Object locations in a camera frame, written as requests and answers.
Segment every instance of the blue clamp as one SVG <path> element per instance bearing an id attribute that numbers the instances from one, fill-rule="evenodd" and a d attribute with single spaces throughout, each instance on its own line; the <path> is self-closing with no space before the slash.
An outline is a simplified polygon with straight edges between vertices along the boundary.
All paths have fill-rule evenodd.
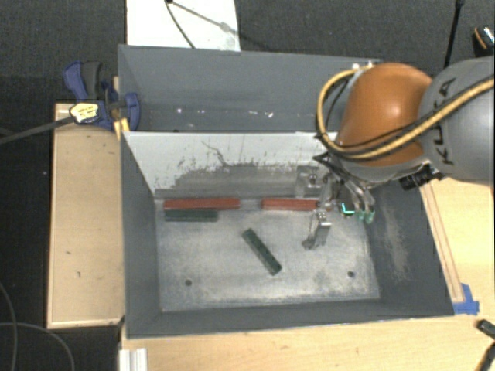
<path id="1" fill-rule="evenodd" d="M 453 303 L 454 313 L 456 315 L 478 315 L 480 312 L 480 302 L 474 301 L 471 289 L 467 284 L 461 283 L 464 292 L 464 302 Z"/>
<path id="2" fill-rule="evenodd" d="M 129 120 L 129 128 L 135 131 L 139 126 L 139 118 L 141 117 L 141 107 L 139 106 L 138 95 L 136 92 L 129 92 L 124 96 L 125 104 L 127 105 L 127 119 Z"/>
<path id="3" fill-rule="evenodd" d="M 77 103 L 87 100 L 88 94 L 82 76 L 83 63 L 76 60 L 68 65 L 62 72 L 65 86 L 74 94 Z"/>
<path id="4" fill-rule="evenodd" d="M 113 131 L 114 120 L 108 111 L 112 106 L 105 106 L 105 101 L 101 99 L 105 99 L 107 103 L 114 104 L 118 100 L 118 94 L 106 80 L 99 81 L 100 68 L 101 64 L 99 62 L 82 63 L 76 60 L 63 70 L 63 81 L 76 97 L 77 103 L 91 100 L 92 103 L 98 105 L 97 119 L 80 122 L 79 124 L 92 124 L 108 131 Z M 139 126 L 139 118 L 141 117 L 138 95 L 131 92 L 126 94 L 124 99 L 127 107 L 129 128 L 135 131 Z"/>

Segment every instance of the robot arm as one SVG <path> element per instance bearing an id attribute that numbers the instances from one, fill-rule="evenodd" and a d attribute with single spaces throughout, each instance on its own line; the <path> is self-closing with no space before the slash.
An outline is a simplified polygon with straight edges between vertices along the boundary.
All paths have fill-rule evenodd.
<path id="1" fill-rule="evenodd" d="M 323 105 L 349 79 L 340 128 L 331 138 Z M 316 122 L 327 148 L 316 160 L 337 187 L 328 193 L 365 216 L 373 213 L 369 189 L 391 180 L 405 189 L 445 176 L 493 186 L 493 57 L 457 63 L 433 80 L 400 63 L 342 72 L 321 90 Z M 342 199 L 320 204 L 349 209 Z"/>

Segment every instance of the scratched surface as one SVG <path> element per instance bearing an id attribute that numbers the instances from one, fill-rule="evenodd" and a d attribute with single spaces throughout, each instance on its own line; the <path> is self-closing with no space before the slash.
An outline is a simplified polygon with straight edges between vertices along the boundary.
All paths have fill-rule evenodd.
<path id="1" fill-rule="evenodd" d="M 256 205 L 243 201 L 216 223 L 170 223 L 156 203 L 162 311 L 379 298 L 362 222 L 331 213 L 326 245 L 305 250 L 311 212 Z M 275 276 L 242 238 L 248 228 L 282 265 Z"/>
<path id="2" fill-rule="evenodd" d="M 319 167 L 312 157 L 324 151 L 308 133 L 125 137 L 148 186 L 163 197 L 290 196 L 297 167 Z"/>

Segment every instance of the cable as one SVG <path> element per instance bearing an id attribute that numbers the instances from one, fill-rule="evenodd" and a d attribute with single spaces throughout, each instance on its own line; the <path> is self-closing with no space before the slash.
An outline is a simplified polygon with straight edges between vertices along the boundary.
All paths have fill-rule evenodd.
<path id="1" fill-rule="evenodd" d="M 323 144 L 334 154 L 337 154 L 345 159 L 350 160 L 370 160 L 371 158 L 381 158 L 385 155 L 389 155 L 393 151 L 397 151 L 399 148 L 404 147 L 404 145 L 414 141 L 420 134 L 424 133 L 428 129 L 432 128 L 435 124 L 440 122 L 444 117 L 453 113 L 458 108 L 463 106 L 468 101 L 487 92 L 489 89 L 493 88 L 493 76 L 487 77 L 486 79 L 480 81 L 475 86 L 457 94 L 453 100 L 448 100 L 446 103 L 442 104 L 438 111 L 433 111 L 431 114 L 423 117 L 419 121 L 411 124 L 404 134 L 397 136 L 395 139 L 389 139 L 383 144 L 375 145 L 373 148 L 365 149 L 357 148 L 354 146 L 343 147 L 331 141 L 328 134 L 326 133 L 326 127 L 323 124 L 323 103 L 327 98 L 328 91 L 335 83 L 342 80 L 343 78 L 350 77 L 354 75 L 357 70 L 346 70 L 338 73 L 336 76 L 332 77 L 322 88 L 318 104 L 316 106 L 316 122 L 317 130 L 321 136 Z"/>
<path id="2" fill-rule="evenodd" d="M 445 62 L 443 68 L 445 69 L 450 64 L 450 56 L 452 55 L 452 48 L 454 47 L 454 39 L 456 38 L 457 25 L 459 23 L 459 17 L 461 15 L 461 8 L 464 5 L 464 0 L 456 0 L 456 11 L 454 12 L 454 18 L 452 19 L 452 27 L 450 28 L 449 44 L 447 46 L 447 52 L 445 53 Z"/>
<path id="3" fill-rule="evenodd" d="M 328 127 L 328 123 L 330 120 L 330 115 L 332 114 L 332 110 L 335 107 L 336 102 L 339 100 L 340 95 L 342 95 L 342 92 L 345 91 L 347 84 L 349 83 L 349 80 L 341 80 L 343 81 L 342 85 L 340 86 L 339 92 L 335 96 L 335 98 L 332 101 L 332 104 L 330 105 L 330 108 L 328 109 L 328 113 L 326 113 L 326 120 L 325 120 L 325 127 Z"/>
<path id="4" fill-rule="evenodd" d="M 167 0 L 163 0 L 163 2 L 165 3 L 165 7 L 167 8 L 167 11 L 169 12 L 170 14 L 170 18 L 172 18 L 172 21 L 176 24 L 176 28 L 177 30 L 179 30 L 180 34 L 183 36 L 183 38 L 187 41 L 187 43 L 189 44 L 189 46 L 191 47 L 191 49 L 196 49 L 196 47 L 194 46 L 193 42 L 189 39 L 189 37 L 187 36 L 187 34 L 184 32 L 183 28 L 181 27 L 181 25 L 179 24 L 179 22 L 177 22 L 177 19 L 176 17 L 173 15 L 173 12 L 172 10 L 170 9 L 170 6 L 169 6 L 169 3 L 167 2 Z"/>
<path id="5" fill-rule="evenodd" d="M 12 324 L 13 323 L 0 323 L 0 327 L 7 327 L 7 326 L 10 326 Z M 51 337 L 53 337 L 59 344 L 61 344 L 61 346 L 65 350 L 65 352 L 67 354 L 67 357 L 69 358 L 69 361 L 70 361 L 70 369 L 72 371 L 76 371 L 74 357 L 73 357 L 72 352 L 70 351 L 69 346 L 67 346 L 67 344 L 64 342 L 64 340 L 61 339 L 57 334 L 55 334 L 54 332 L 51 332 L 47 328 L 40 327 L 39 325 L 32 325 L 32 324 L 29 324 L 29 323 L 17 323 L 17 326 L 24 327 L 24 328 L 30 328 L 32 330 L 38 330 L 38 331 L 44 332 L 44 333 L 50 335 Z"/>
<path id="6" fill-rule="evenodd" d="M 12 305 L 12 301 L 10 301 L 9 294 L 6 289 L 3 287 L 3 284 L 0 282 L 0 291 L 2 292 L 5 301 L 7 302 L 7 306 L 9 307 L 10 319 L 12 323 L 6 323 L 6 325 L 12 326 L 12 338 L 14 340 L 13 348 L 12 348 L 12 364 L 10 366 L 11 371 L 15 371 L 15 364 L 17 363 L 17 349 L 19 347 L 19 331 L 17 318 L 15 317 L 14 307 Z"/>

